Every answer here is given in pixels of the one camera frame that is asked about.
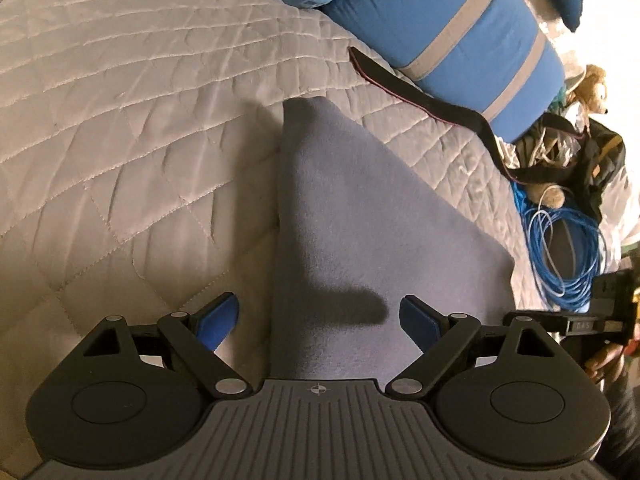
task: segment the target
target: bed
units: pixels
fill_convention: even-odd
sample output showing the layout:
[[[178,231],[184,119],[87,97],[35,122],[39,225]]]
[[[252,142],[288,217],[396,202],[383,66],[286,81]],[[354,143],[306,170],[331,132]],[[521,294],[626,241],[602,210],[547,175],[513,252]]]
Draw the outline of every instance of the bed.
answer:
[[[0,0],[1,480],[39,462],[32,391],[109,314],[149,323],[232,290],[241,317],[218,353],[265,375],[286,98],[326,96],[365,126],[510,252],[516,305],[543,307],[482,143],[365,82],[351,45],[380,60],[278,0]],[[637,80],[603,65],[612,98]]]

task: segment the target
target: gray ribbed plate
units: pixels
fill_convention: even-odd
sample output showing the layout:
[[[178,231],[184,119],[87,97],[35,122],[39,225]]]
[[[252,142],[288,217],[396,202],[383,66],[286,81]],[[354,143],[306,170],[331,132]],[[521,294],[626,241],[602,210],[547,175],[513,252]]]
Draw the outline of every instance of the gray ribbed plate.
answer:
[[[417,402],[372,381],[267,380],[253,397],[217,403],[181,448],[114,470],[44,463],[29,480],[606,480],[582,462],[515,471],[460,451]]]

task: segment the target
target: gray strap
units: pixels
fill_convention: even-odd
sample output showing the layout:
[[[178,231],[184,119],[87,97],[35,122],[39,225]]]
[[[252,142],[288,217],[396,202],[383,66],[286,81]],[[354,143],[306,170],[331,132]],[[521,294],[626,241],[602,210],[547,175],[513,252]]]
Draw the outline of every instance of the gray strap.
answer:
[[[482,112],[484,118],[487,121],[494,120],[497,115],[504,110],[504,107],[508,105],[511,100],[515,97],[515,95],[520,91],[520,89],[524,86],[524,83],[527,82],[533,71],[538,66],[538,62],[542,57],[542,53],[545,49],[546,45],[546,36],[541,30],[538,30],[538,34],[536,36],[535,41],[533,42],[533,46],[527,54],[522,66],[516,72],[516,75],[513,76],[513,79],[510,83],[504,88],[500,95],[495,98],[494,102],[489,105],[489,107]]]
[[[474,26],[489,3],[491,0],[466,0],[427,48],[400,71],[413,81],[431,73]]]

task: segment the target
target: crosshair marking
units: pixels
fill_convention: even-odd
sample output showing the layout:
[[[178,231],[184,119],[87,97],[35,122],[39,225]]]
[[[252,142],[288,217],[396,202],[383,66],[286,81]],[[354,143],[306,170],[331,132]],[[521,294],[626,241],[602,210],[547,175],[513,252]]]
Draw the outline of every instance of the crosshair marking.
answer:
[[[328,388],[326,386],[322,386],[322,384],[320,383],[314,384],[311,388],[309,388],[309,391],[311,391],[311,393],[313,394],[316,394],[318,397],[324,394],[327,390]]]

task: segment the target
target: stuffed animal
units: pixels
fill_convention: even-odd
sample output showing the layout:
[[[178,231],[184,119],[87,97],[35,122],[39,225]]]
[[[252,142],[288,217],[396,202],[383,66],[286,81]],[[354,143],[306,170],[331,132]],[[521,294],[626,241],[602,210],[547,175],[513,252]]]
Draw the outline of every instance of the stuffed animal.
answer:
[[[607,72],[596,65],[587,65],[582,82],[566,96],[567,106],[575,102],[582,105],[582,119],[589,131],[589,114],[606,114],[607,110]]]
[[[566,96],[566,107],[574,103],[580,103],[581,124],[584,124],[589,132],[589,114],[606,114],[607,110],[607,72],[596,65],[587,65],[584,79]],[[553,147],[558,142],[557,134],[550,134],[544,129],[539,132],[534,155],[527,161],[528,166],[544,160],[550,166],[562,165],[553,159]],[[544,184],[527,184],[525,186],[527,197],[534,204],[542,204],[551,209],[564,205],[564,191],[553,182]]]

